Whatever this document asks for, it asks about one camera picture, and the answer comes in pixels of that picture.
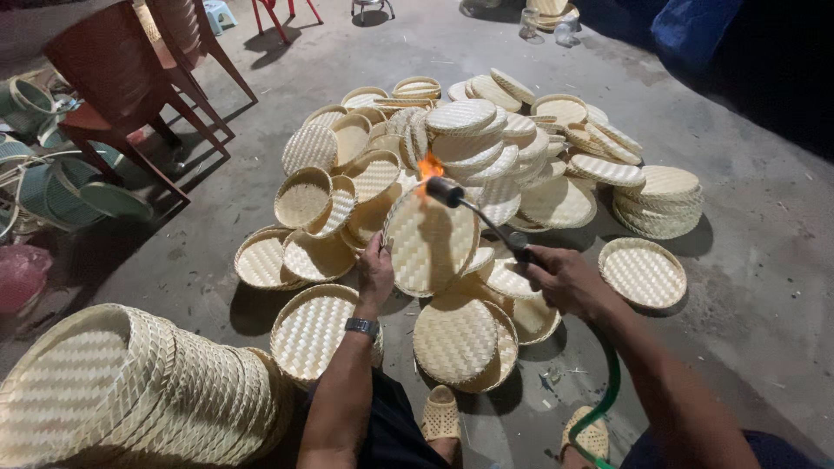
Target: hand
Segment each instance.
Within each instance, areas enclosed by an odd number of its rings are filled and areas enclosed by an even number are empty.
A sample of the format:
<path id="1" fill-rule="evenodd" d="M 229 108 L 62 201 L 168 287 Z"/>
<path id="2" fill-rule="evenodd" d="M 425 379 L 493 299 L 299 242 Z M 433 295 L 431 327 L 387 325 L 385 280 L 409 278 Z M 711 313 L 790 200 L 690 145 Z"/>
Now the hand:
<path id="1" fill-rule="evenodd" d="M 393 289 L 391 253 L 382 247 L 382 231 L 377 231 L 359 257 L 359 305 L 356 309 L 362 310 L 364 315 L 378 315 L 380 306 Z"/>
<path id="2" fill-rule="evenodd" d="M 533 291 L 542 291 L 548 305 L 583 320 L 594 320 L 597 313 L 625 305 L 579 252 L 536 245 L 525 249 L 545 268 L 519 264 L 519 273 L 530 281 Z"/>

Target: foot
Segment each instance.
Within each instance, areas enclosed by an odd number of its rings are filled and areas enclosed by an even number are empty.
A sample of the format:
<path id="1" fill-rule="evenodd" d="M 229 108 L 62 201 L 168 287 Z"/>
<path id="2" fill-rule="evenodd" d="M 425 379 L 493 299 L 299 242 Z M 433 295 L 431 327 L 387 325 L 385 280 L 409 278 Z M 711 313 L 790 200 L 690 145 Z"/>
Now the foot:
<path id="1" fill-rule="evenodd" d="M 431 390 L 420 430 L 429 446 L 451 464 L 460 445 L 458 402 L 451 389 L 441 385 Z"/>
<path id="2" fill-rule="evenodd" d="M 575 464 L 577 466 L 565 466 L 573 469 L 574 467 L 583 467 L 581 464 L 584 461 L 587 461 L 580 455 L 579 451 L 576 450 L 569 442 L 568 442 L 568 434 L 570 433 L 570 429 L 573 428 L 574 425 L 584 416 L 588 415 L 588 412 L 592 411 L 588 406 L 580 407 L 574 415 L 570 418 L 570 421 L 565 426 L 565 430 L 562 432 L 562 463 L 567 464 L 567 455 L 569 453 L 575 453 L 575 455 L 579 458 L 576 460 Z M 579 435 L 576 436 L 576 442 L 582 445 L 586 451 L 590 454 L 602 458 L 608 459 L 608 429 L 605 428 L 605 422 L 602 419 L 597 419 L 588 427 L 583 429 Z"/>
<path id="3" fill-rule="evenodd" d="M 568 445 L 562 450 L 562 469 L 596 469 L 596 466 L 582 457 L 576 448 Z"/>

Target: white plastic stool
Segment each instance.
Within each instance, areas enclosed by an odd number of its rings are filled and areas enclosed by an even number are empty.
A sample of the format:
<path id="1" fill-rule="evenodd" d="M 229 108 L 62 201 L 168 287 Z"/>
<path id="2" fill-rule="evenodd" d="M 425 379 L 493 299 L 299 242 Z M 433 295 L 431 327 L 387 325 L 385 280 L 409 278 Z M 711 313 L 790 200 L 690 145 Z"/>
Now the white plastic stool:
<path id="1" fill-rule="evenodd" d="M 234 19 L 234 15 L 229 11 L 229 5 L 223 0 L 203 0 L 203 5 L 206 7 L 208 24 L 211 25 L 215 36 L 223 34 L 223 28 L 220 27 L 220 15 L 226 15 L 232 26 L 238 25 L 238 20 Z"/>

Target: red plastic chair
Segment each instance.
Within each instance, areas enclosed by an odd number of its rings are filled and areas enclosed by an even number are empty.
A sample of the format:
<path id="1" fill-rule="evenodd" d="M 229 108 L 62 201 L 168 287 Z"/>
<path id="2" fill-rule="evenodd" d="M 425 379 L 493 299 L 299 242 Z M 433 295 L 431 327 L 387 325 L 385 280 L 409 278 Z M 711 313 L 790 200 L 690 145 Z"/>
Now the red plastic chair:
<path id="1" fill-rule="evenodd" d="M 229 137 L 234 133 L 209 104 L 205 92 L 191 72 L 211 54 L 238 86 L 252 99 L 258 98 L 238 72 L 211 30 L 202 0 L 148 0 L 148 10 L 162 41 L 153 43 L 165 71 Z"/>
<path id="2" fill-rule="evenodd" d="M 293 0 L 287 0 L 289 2 L 289 17 L 295 18 L 295 5 L 293 5 Z M 284 44 L 289 45 L 289 39 L 287 39 L 287 35 L 284 34 L 284 30 L 281 28 L 281 23 L 278 22 L 278 19 L 275 17 L 275 12 L 273 9 L 275 8 L 275 0 L 260 0 L 261 3 L 264 4 L 266 7 L 266 13 L 272 18 L 272 22 L 275 23 L 275 29 L 278 29 L 278 34 L 281 35 L 281 38 L 284 40 Z M 307 4 L 310 5 L 310 9 L 313 10 L 313 14 L 315 18 L 319 20 L 319 24 L 324 24 L 324 21 L 321 20 L 319 16 L 319 12 L 315 11 L 315 7 L 313 6 L 313 0 L 307 0 Z M 258 22 L 258 33 L 263 35 L 264 29 L 261 28 L 260 25 L 260 15 L 258 14 L 258 4 L 255 0 L 252 0 L 252 8 L 255 10 L 255 21 Z"/>
<path id="3" fill-rule="evenodd" d="M 174 91 L 129 2 L 115 3 L 74 24 L 49 41 L 43 53 L 86 101 L 67 113 L 58 127 L 108 179 L 120 180 L 88 140 L 118 149 L 188 202 L 188 196 L 128 142 L 128 135 L 145 124 L 170 144 L 178 141 L 159 115 L 165 104 L 229 157 L 228 150 Z"/>

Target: sandal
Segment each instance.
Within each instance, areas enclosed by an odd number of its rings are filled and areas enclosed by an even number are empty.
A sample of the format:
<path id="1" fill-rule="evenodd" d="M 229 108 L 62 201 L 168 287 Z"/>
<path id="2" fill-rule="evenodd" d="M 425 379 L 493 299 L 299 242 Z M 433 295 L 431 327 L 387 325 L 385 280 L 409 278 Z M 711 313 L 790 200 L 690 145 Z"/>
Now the sandal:
<path id="1" fill-rule="evenodd" d="M 437 386 L 429 393 L 423 408 L 423 438 L 433 441 L 439 438 L 460 439 L 458 402 L 446 386 Z"/>
<path id="2" fill-rule="evenodd" d="M 570 429 L 576 425 L 576 422 L 592 410 L 593 409 L 588 406 L 583 406 L 574 412 L 574 415 L 570 418 L 570 421 L 565 426 L 565 430 L 562 432 L 561 455 L 565 454 L 565 448 L 570 444 L 568 441 L 568 433 L 570 432 Z M 605 422 L 603 422 L 601 418 L 594 421 L 581 431 L 580 434 L 576 436 L 576 442 L 585 448 L 585 450 L 590 454 L 604 460 L 608 460 L 608 429 L 605 428 Z"/>

